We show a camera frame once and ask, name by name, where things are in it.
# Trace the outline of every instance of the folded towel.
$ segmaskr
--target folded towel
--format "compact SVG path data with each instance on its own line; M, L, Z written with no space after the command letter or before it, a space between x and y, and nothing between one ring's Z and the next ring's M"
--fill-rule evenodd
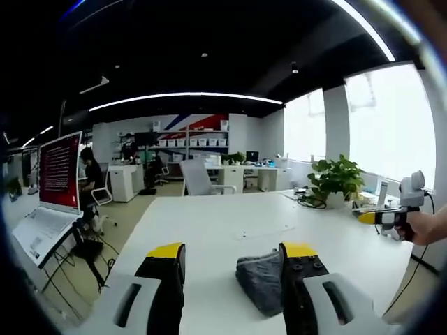
M236 278L245 294L265 316L282 312L279 251L237 260Z

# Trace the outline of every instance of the laptop screen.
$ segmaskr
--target laptop screen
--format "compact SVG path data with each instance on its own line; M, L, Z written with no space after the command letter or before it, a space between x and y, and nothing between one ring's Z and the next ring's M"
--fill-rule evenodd
M78 159L81 132L44 144L39 164L41 206L78 214Z

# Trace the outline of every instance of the white pot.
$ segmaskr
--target white pot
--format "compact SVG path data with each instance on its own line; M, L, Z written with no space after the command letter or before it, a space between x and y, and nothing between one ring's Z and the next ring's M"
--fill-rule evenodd
M343 192L329 193L328 199L326 199L326 208L328 209L340 209L344 206Z

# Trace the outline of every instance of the red screen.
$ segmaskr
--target red screen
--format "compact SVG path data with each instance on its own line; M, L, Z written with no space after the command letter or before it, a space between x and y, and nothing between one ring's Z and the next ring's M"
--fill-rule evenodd
M78 208L79 133L41 148L39 165L40 201Z

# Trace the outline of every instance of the ceiling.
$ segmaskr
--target ceiling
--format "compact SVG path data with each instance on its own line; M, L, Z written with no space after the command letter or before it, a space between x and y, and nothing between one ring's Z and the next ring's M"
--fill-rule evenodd
M383 18L349 1L397 61L418 62ZM141 100L88 112L113 101L172 92L246 94L287 102L341 84L343 77L388 63L348 14L330 0L76 0L10 11L2 124L22 145L54 125L63 99L64 131L151 114L236 112L263 117L278 105L215 97ZM291 62L299 73L292 74ZM99 84L102 77L110 82Z

